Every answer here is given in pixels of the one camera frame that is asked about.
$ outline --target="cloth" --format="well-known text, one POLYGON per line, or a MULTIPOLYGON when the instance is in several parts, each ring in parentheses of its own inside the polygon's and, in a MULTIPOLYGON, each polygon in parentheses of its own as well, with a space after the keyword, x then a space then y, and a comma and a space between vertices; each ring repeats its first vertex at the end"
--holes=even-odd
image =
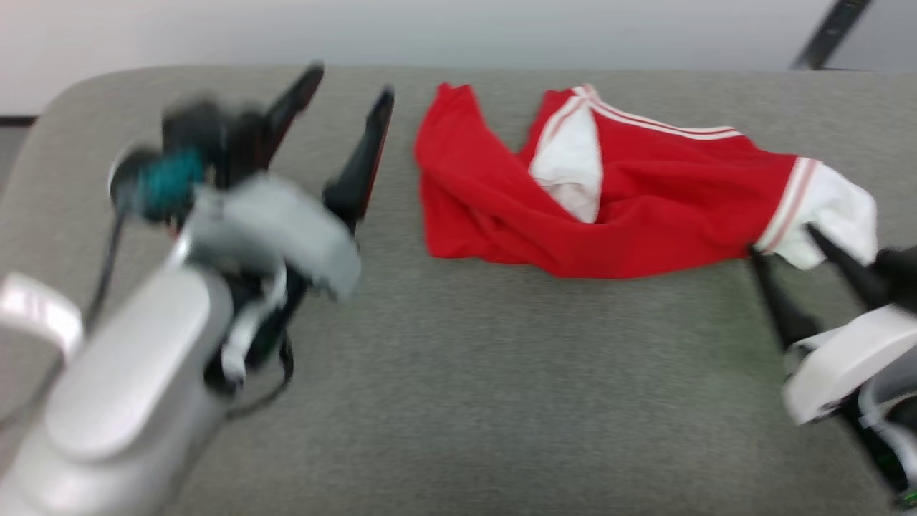
POLYGON ((631 278, 743 258, 754 243, 804 269, 823 260, 806 222, 863 262, 878 248, 872 196, 824 163, 763 151, 735 128, 626 113, 589 85, 546 92, 513 153, 470 86, 442 84, 414 156, 440 258, 631 278))

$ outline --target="black cable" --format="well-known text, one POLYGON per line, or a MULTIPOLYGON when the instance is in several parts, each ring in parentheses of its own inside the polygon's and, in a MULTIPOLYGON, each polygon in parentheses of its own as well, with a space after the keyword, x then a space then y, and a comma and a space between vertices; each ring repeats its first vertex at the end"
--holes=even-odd
POLYGON ((286 335, 286 333, 283 335, 283 344, 281 344, 280 348, 277 350, 277 355, 280 357, 281 366, 283 367, 283 380, 281 380, 281 383, 262 398, 259 398, 244 407, 232 409, 227 412, 226 419, 228 421, 240 420, 254 414, 261 409, 266 409, 281 394, 283 394, 287 387, 290 386, 290 380, 293 379, 293 347, 290 345, 290 338, 286 335))
POLYGON ((83 334, 88 335, 95 329, 95 323, 102 312, 102 306, 105 303, 105 295, 108 294, 108 286, 111 284, 112 273, 115 271, 115 258, 117 257, 118 244, 121 241, 121 230, 124 228, 124 222, 127 220, 127 211, 118 210, 115 216, 115 222, 112 224, 111 233, 108 235, 108 244, 105 247, 105 258, 102 261, 102 272, 99 273, 98 282, 95 284, 95 292, 89 308, 86 309, 83 316, 83 334))
MULTIPOLYGON (((108 292, 108 285, 111 283, 112 272, 115 270, 115 258, 117 256, 118 243, 121 240, 121 230, 124 228, 124 222, 127 219, 126 211, 118 212, 115 222, 112 224, 111 234, 108 236, 108 244, 105 248, 105 258, 102 264, 102 273, 99 276, 98 283, 95 286, 92 301, 89 308, 84 312, 83 318, 83 335, 88 335, 95 327, 99 313, 102 311, 102 305, 105 302, 105 294, 108 292)), ((32 392, 28 400, 12 409, 3 419, 0 419, 0 433, 5 433, 19 422, 27 418, 32 411, 41 404, 42 400, 48 395, 54 382, 63 371, 64 360, 63 353, 58 353, 51 365, 48 373, 41 378, 38 388, 32 392)))

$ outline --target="gray fabric surface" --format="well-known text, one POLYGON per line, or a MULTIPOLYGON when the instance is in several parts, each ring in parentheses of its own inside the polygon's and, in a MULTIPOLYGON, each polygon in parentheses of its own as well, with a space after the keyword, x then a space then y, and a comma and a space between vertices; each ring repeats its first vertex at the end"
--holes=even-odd
POLYGON ((0 196, 27 135, 28 128, 0 128, 0 196))
MULTIPOLYGON (((0 273, 79 303, 111 216, 108 167, 156 139, 161 107, 202 88, 268 100, 296 68, 162 68, 79 84, 32 130, 0 203, 0 273)), ((561 281, 534 268, 425 253, 414 134, 436 85, 475 85, 493 130, 524 140, 541 93, 590 82, 622 109, 733 125, 772 151, 826 161, 878 201, 883 245, 917 242, 917 77, 871 73, 495 72, 335 68, 275 172, 318 193, 380 87, 396 108, 359 231, 359 295, 306 300, 298 371, 270 410, 227 426, 169 514, 863 515, 886 498, 839 424, 797 428, 742 262, 638 281, 561 281)), ((167 252, 131 228, 109 307, 167 252)), ((837 324, 856 306, 826 267, 779 268, 837 324)), ((0 410, 50 352, 0 333, 0 410)), ((15 435, 4 436, 8 460, 15 435)))

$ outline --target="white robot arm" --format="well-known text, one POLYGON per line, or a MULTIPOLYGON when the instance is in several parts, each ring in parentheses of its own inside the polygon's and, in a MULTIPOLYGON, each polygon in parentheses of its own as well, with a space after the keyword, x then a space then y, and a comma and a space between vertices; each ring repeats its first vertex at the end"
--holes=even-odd
POLYGON ((786 297, 766 258, 752 269, 777 331, 788 378, 787 412, 797 424, 837 416, 863 446, 892 493, 917 509, 917 248, 883 250, 870 266, 808 228, 867 312, 822 331, 786 297))

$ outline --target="gray robot arm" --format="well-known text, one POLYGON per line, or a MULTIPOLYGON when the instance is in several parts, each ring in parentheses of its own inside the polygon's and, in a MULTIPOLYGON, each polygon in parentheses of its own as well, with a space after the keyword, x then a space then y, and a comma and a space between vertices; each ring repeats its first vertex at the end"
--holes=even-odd
POLYGON ((172 498, 233 400, 204 371, 230 351, 243 370, 226 378, 244 381, 248 345, 286 301, 283 281, 279 296, 271 285, 239 303, 220 263, 265 278, 290 264, 332 297, 352 295, 360 262, 347 225, 294 185, 260 174, 198 197, 167 263, 51 391, 0 484, 0 514, 144 516, 172 498))
POLYGON ((0 289, 0 322, 52 340, 64 357, 0 480, 0 516, 156 514, 232 414, 248 368, 281 346, 306 289, 353 295, 353 234, 379 166, 391 89, 321 202, 263 172, 322 73, 310 67, 265 117, 192 105, 163 121, 161 159, 139 150, 118 165, 140 170, 109 182, 113 197, 124 194, 118 209, 183 222, 183 231, 162 268, 91 335, 79 310, 49 288, 14 276, 0 289), (232 144, 216 137, 224 129, 232 144), (173 159, 188 149, 204 162, 173 159), (212 185, 199 181, 206 163, 218 169, 212 185))

